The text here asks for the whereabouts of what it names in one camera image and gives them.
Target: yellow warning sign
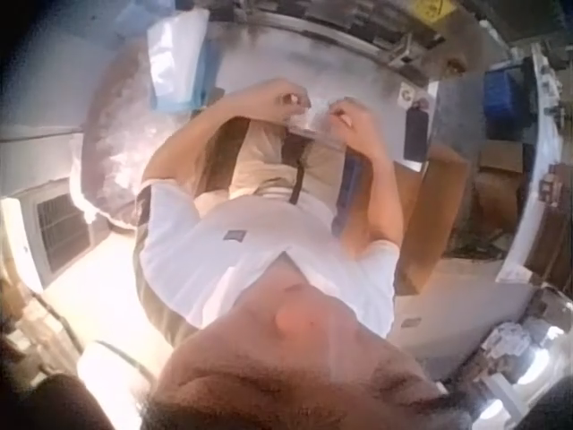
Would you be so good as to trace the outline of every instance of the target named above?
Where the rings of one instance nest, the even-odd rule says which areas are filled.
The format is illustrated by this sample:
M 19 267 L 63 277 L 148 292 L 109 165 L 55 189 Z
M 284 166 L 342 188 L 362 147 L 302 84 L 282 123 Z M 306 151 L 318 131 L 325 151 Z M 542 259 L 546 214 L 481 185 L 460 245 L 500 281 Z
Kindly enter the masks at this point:
M 415 0 L 412 14 L 426 24 L 434 24 L 456 10 L 450 0 Z

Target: left hand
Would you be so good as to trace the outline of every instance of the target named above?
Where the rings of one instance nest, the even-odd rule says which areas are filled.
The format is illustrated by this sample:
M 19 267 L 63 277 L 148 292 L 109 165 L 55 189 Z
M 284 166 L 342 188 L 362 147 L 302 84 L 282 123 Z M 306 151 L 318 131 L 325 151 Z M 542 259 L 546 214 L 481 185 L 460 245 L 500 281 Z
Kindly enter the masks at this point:
M 282 124 L 311 106 L 306 89 L 286 79 L 273 79 L 225 97 L 239 116 Z

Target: dark hair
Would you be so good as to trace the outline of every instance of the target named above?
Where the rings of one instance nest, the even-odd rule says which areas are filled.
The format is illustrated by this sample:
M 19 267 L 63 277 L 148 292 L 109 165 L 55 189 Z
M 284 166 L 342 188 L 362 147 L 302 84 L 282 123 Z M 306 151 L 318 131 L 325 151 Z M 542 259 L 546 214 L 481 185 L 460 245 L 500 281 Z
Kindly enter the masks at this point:
M 465 396 L 449 394 L 419 402 L 408 408 L 408 427 L 415 430 L 469 430 L 472 419 L 465 410 Z M 143 411 L 141 430 L 338 430 L 343 417 L 322 409 L 297 410 L 289 422 L 279 419 L 261 421 L 256 415 L 243 415 L 224 410 L 202 410 L 189 405 L 176 405 L 150 400 Z M 381 423 L 380 429 L 395 428 Z

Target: shirt logo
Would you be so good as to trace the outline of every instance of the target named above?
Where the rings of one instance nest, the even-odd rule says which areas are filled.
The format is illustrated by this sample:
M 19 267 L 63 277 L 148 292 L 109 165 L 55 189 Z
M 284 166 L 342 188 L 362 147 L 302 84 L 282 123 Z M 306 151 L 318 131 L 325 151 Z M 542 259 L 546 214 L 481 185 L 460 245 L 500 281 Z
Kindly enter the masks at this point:
M 246 230 L 229 230 L 223 237 L 223 240 L 235 240 L 236 242 L 243 242 L 244 237 L 246 236 Z

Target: light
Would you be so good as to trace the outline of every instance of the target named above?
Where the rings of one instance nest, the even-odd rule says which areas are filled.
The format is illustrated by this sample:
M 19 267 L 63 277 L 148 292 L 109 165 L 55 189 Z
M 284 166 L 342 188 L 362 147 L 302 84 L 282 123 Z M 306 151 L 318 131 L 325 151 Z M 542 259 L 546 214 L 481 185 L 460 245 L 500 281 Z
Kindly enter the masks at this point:
M 547 334 L 545 335 L 549 340 L 556 340 L 561 334 L 564 334 L 565 331 L 560 329 L 559 327 L 555 327 L 552 325 L 549 329 L 547 329 Z
M 498 415 L 502 409 L 503 403 L 501 400 L 496 399 L 482 412 L 480 419 L 491 419 Z
M 529 366 L 527 372 L 519 378 L 519 385 L 527 385 L 536 380 L 549 364 L 549 351 L 547 349 L 538 349 L 535 351 L 534 362 Z

